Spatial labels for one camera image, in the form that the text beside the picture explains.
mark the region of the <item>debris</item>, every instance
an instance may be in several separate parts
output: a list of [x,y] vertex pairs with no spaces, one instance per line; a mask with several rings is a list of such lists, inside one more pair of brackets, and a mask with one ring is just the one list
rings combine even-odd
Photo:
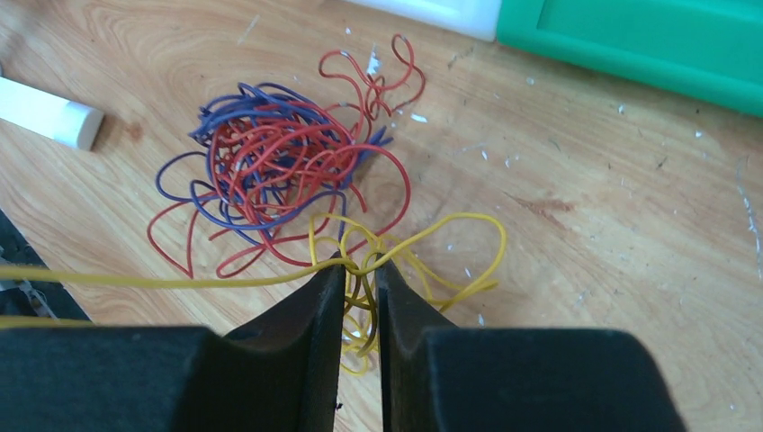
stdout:
[[252,31],[252,29],[255,28],[255,25],[257,25],[257,22],[260,21],[260,15],[259,13],[255,15],[255,17],[252,19],[252,22],[249,23],[249,26],[246,30],[244,30],[244,34],[241,35],[240,38],[238,38],[238,43],[236,45],[241,45],[244,43],[244,41],[247,39],[247,36],[249,35],[249,32]]
[[455,62],[459,59],[466,59],[469,57],[474,52],[475,46],[476,45],[471,45],[466,51],[453,54],[451,61],[448,62],[448,70],[452,69]]
[[755,217],[755,211],[750,204],[750,198],[747,195],[747,189],[741,183],[741,159],[737,164],[737,190],[741,195],[741,199],[744,202],[744,208],[747,210],[747,217],[750,220],[750,226],[748,230],[755,234],[755,256],[758,260],[758,279],[763,281],[763,252],[760,250],[760,233],[758,232],[758,223]]
[[373,48],[371,48],[371,56],[368,58],[368,67],[366,68],[365,73],[368,75],[376,75],[376,71],[379,70],[381,65],[382,63],[376,58],[376,44],[374,43]]
[[462,153],[466,153],[469,150],[479,149],[480,147],[485,147],[486,145],[487,144],[485,144],[484,142],[481,142],[480,144],[475,144],[473,146],[464,147],[464,148],[461,149],[461,152]]
[[559,143],[554,141],[553,138],[549,138],[549,142],[553,144],[554,147],[556,147],[557,150],[561,152],[561,147],[559,147]]
[[586,296],[590,294],[589,290],[586,290],[584,292],[581,292],[578,296],[578,301],[575,301],[575,306],[582,306],[583,302],[586,300]]

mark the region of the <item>tangled wire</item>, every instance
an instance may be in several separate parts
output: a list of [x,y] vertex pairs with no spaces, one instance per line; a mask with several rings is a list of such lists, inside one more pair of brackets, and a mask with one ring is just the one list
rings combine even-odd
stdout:
[[[408,51],[406,57],[399,53],[400,42]],[[320,59],[319,74],[348,82],[355,90],[357,103],[334,103],[321,108],[283,85],[241,83],[237,94],[223,95],[201,107],[200,125],[189,135],[203,150],[173,157],[157,172],[158,191],[175,203],[157,214],[148,225],[148,240],[154,249],[193,278],[193,228],[201,214],[221,227],[209,240],[232,231],[251,245],[218,265],[216,274],[220,278],[240,274],[268,251],[284,263],[310,266],[311,262],[285,256],[278,250],[279,245],[308,237],[306,233],[282,237],[283,227],[324,198],[329,200],[329,213],[336,212],[338,205],[338,212],[346,216],[349,194],[355,196],[361,210],[367,212],[366,200],[353,183],[353,173],[373,153],[380,153],[395,164],[405,185],[405,199],[397,217],[377,235],[394,227],[408,209],[411,186],[404,166],[383,148],[392,138],[385,136],[384,127],[374,132],[374,123],[382,113],[392,116],[396,110],[416,101],[424,91],[426,80],[414,63],[413,47],[405,37],[396,34],[391,47],[398,61],[406,66],[403,76],[391,84],[387,84],[383,76],[365,74],[345,51],[332,50]],[[345,74],[327,73],[325,64],[333,57],[346,59],[361,84]],[[407,101],[390,107],[384,96],[405,85],[414,72],[420,78],[417,92]],[[357,121],[349,128],[332,115],[334,110],[346,108],[358,112]],[[188,196],[167,192],[162,185],[165,172],[178,161],[191,157],[204,158],[207,178],[192,179]],[[164,215],[189,203],[194,211],[187,230],[185,264],[181,265],[158,245],[153,229]],[[316,232],[326,228],[328,221],[329,218],[324,219]],[[341,222],[340,240],[344,231]],[[351,247],[349,253],[364,243]],[[243,265],[227,270],[244,257],[249,259]]]

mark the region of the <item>wood grain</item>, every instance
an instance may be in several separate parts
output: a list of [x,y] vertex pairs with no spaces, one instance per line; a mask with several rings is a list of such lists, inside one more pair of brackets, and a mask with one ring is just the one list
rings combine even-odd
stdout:
[[[0,124],[0,206],[51,268],[180,277],[153,252],[145,228],[166,205],[154,174],[194,147],[186,133],[197,107],[238,81],[282,82],[322,104],[346,100],[348,88],[318,76],[319,53],[342,48],[364,60],[377,43],[381,72],[394,75],[386,47],[402,32],[428,86],[392,119],[390,148],[414,179],[396,234],[475,211],[497,215],[511,236],[500,288],[448,318],[626,329],[657,359],[693,430],[763,428],[763,283],[736,179],[739,168],[751,208],[763,208],[760,119],[338,1],[0,0],[0,9],[7,77],[108,115],[90,153]],[[191,163],[178,167],[168,187],[181,192],[198,173]],[[396,211],[397,179],[391,164],[369,168],[361,187],[373,214],[365,221],[381,226]],[[180,211],[159,230],[178,257],[188,216]],[[494,237],[479,224],[453,225],[417,252],[465,281],[462,267],[484,269]],[[194,241],[202,275],[242,247],[201,233]],[[292,252],[306,256],[304,247]],[[248,275],[290,270],[266,259]],[[224,332],[296,286],[68,288],[98,322]],[[378,379],[376,370],[341,377],[338,430],[381,430]]]

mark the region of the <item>white object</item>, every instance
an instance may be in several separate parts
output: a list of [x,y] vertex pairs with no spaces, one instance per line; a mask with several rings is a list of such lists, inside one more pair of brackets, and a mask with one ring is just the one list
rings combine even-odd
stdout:
[[347,0],[483,41],[496,39],[501,0]]
[[368,58],[368,67],[365,69],[365,73],[367,75],[376,75],[376,72],[381,65],[382,63],[376,58],[376,44],[374,43],[373,48],[371,48],[371,56]]
[[89,150],[103,112],[0,76],[0,119],[66,146]]

